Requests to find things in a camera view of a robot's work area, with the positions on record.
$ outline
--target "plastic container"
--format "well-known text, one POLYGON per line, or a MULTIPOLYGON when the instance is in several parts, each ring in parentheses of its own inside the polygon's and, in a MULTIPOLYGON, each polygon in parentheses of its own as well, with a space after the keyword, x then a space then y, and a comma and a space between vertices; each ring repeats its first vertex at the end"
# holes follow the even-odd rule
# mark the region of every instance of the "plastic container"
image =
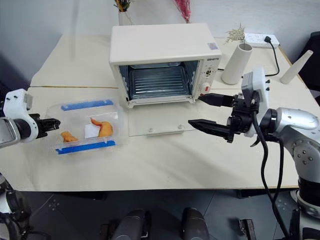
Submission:
POLYGON ((116 99, 57 104, 49 107, 46 115, 61 122, 59 129, 51 131, 47 137, 59 155, 101 148, 111 150, 111 147, 128 140, 128 132, 124 129, 124 112, 116 99), (98 137, 100 128, 91 123, 91 118, 98 122, 109 122, 113 134, 98 137), (62 132, 69 132, 78 140, 64 142, 62 132))

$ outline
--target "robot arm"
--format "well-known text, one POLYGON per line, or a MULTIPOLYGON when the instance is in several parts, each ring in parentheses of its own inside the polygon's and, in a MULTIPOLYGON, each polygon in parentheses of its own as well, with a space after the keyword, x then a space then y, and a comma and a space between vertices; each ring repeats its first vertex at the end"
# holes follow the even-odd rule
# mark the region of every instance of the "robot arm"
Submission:
POLYGON ((209 93, 199 99, 212 106, 231 107, 231 116, 226 125, 215 121, 196 119, 188 122, 196 129, 207 134, 223 137, 232 143, 235 134, 243 133, 252 137, 253 112, 266 141, 282 140, 284 147, 291 154, 299 176, 297 200, 301 209, 297 231, 299 239, 304 229, 315 230, 320 239, 320 128, 319 120, 309 112, 280 107, 277 110, 268 108, 268 91, 262 68, 255 68, 243 76, 242 93, 234 96, 209 93))
POLYGON ((43 138, 48 131, 59 128, 60 121, 57 119, 40 119, 37 113, 28 114, 31 107, 32 96, 24 89, 6 94, 3 105, 5 117, 0 118, 0 149, 43 138))

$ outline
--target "white ceramic vase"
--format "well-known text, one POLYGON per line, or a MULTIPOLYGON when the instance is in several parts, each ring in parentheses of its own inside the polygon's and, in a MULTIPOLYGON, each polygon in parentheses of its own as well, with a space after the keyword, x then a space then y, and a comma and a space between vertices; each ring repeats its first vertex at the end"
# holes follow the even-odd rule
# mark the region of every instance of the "white ceramic vase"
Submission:
POLYGON ((229 62, 221 75, 221 80, 226 84, 237 84, 244 73, 245 67, 252 53, 252 46, 240 43, 236 46, 229 62))
POLYGON ((119 26, 133 25, 127 11, 119 11, 119 26))
POLYGON ((308 59, 314 52, 311 50, 306 51, 280 78, 280 82, 288 84, 304 67, 308 59))

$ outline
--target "dried flower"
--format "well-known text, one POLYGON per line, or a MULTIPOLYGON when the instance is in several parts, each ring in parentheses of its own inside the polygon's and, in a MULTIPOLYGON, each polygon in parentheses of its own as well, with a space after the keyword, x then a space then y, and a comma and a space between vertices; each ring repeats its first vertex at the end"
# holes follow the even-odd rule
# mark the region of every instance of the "dried flower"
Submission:
POLYGON ((238 29, 232 29, 230 31, 227 31, 227 33, 229 34, 229 36, 225 40, 225 43, 229 43, 230 40, 233 42, 245 39, 245 27, 241 27, 241 23, 238 29))
POLYGON ((185 22, 188 24, 190 21, 190 0, 174 0, 174 4, 181 12, 181 15, 185 22))
POLYGON ((131 0, 114 0, 116 4, 115 7, 119 9, 119 12, 126 12, 130 7, 131 0))

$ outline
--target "floor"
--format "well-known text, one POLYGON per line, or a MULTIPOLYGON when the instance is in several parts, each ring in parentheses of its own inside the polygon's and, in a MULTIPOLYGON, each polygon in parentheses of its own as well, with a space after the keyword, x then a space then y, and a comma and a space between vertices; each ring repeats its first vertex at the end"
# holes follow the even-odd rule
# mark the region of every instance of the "floor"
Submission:
MULTIPOLYGON (((145 190, 113 191, 106 193, 105 200, 93 200, 60 193, 23 193, 32 208, 34 230, 50 234, 53 240, 99 240, 101 224, 137 208, 151 211, 153 240, 178 240, 185 207, 204 215, 212 240, 245 240, 239 235, 238 219, 253 220, 258 240, 282 237, 266 195, 237 198, 234 190, 145 190)), ((277 206, 289 228, 291 212, 296 208, 289 192, 279 195, 277 206)))

